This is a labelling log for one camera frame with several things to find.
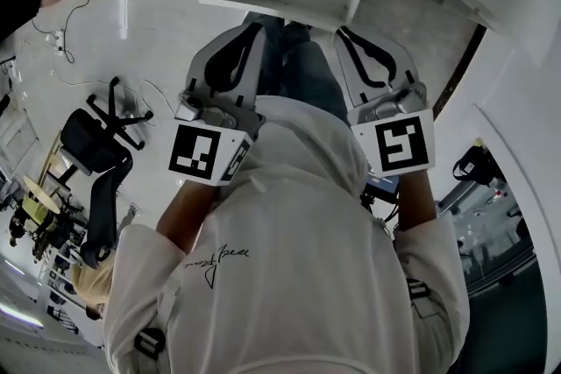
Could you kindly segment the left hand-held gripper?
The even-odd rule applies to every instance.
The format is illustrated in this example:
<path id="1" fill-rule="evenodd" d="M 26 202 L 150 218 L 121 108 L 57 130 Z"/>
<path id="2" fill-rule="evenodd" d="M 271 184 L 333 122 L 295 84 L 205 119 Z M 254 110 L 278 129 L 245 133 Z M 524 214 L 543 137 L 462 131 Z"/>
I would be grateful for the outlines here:
<path id="1" fill-rule="evenodd" d="M 264 27 L 251 22 L 195 55 L 174 115 L 169 171 L 208 186 L 231 184 L 266 121 L 255 107 L 265 47 Z"/>

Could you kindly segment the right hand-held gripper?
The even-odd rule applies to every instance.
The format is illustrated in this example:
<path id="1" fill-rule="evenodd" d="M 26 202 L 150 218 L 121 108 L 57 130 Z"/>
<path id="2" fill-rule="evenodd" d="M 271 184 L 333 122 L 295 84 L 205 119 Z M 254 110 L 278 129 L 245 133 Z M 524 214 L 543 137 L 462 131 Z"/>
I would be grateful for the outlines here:
<path id="1" fill-rule="evenodd" d="M 364 26 L 339 27 L 334 44 L 352 106 L 358 106 L 347 119 L 372 175 L 384 178 L 433 167 L 433 112 L 425 86 L 415 83 L 418 73 L 408 51 Z"/>

